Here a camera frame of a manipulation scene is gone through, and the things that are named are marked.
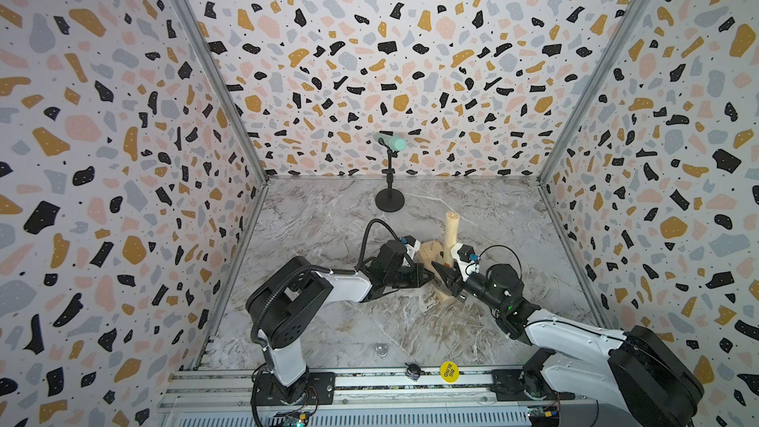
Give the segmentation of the wooden block with nails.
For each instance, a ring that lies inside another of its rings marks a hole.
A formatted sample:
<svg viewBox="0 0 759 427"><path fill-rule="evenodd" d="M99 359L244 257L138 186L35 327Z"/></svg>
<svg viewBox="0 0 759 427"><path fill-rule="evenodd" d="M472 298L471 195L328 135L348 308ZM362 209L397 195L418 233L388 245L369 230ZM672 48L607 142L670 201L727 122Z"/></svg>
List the wooden block with nails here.
<svg viewBox="0 0 759 427"><path fill-rule="evenodd" d="M424 268L430 270L431 272L435 272L434 268L432 267L431 263L433 261L444 263L444 254L443 254L443 243L440 243L438 240L431 240L427 241L421 244L421 249L418 252L418 259L419 261L424 265ZM447 288L444 283L441 282L441 280L438 278L438 274L436 273L436 283L433 286L436 291L436 297L440 302L444 301L444 288Z"/></svg>

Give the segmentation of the wooden handle claw hammer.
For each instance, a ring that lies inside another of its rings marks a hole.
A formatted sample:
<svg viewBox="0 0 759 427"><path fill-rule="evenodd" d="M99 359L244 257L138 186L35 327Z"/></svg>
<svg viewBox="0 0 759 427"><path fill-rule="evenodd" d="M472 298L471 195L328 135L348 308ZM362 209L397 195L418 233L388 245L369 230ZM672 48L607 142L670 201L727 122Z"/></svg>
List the wooden handle claw hammer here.
<svg viewBox="0 0 759 427"><path fill-rule="evenodd" d="M458 244L460 215L456 212L446 213L443 254L444 263L453 268L455 266L454 247Z"/></svg>

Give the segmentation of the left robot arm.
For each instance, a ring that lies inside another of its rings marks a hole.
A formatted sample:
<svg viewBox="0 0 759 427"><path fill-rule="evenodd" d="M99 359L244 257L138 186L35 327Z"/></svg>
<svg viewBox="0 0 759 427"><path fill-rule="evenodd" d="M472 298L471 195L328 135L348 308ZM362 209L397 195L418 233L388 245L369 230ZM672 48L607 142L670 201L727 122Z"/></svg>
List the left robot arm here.
<svg viewBox="0 0 759 427"><path fill-rule="evenodd" d="M253 401L272 405L307 399L326 401L328 375L312 375L300 336L323 306L373 302L398 290L418 289L434 279L414 260L418 242L391 239L373 257L360 255L355 269L331 269L296 256L247 299L251 341L263 352L265 373L254 377Z"/></svg>

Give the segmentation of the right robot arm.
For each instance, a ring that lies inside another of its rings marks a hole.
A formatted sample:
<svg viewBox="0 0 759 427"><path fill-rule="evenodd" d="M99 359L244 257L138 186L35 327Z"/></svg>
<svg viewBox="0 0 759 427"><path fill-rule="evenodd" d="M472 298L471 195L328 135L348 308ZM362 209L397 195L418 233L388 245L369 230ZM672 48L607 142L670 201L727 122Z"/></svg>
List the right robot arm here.
<svg viewBox="0 0 759 427"><path fill-rule="evenodd" d="M587 397L626 411L642 426L685 426L697 414L703 385L650 329L608 329L557 316L524 298L524 283L509 264L484 274L433 266L453 295L472 295L506 335L535 347L515 387L526 397Z"/></svg>

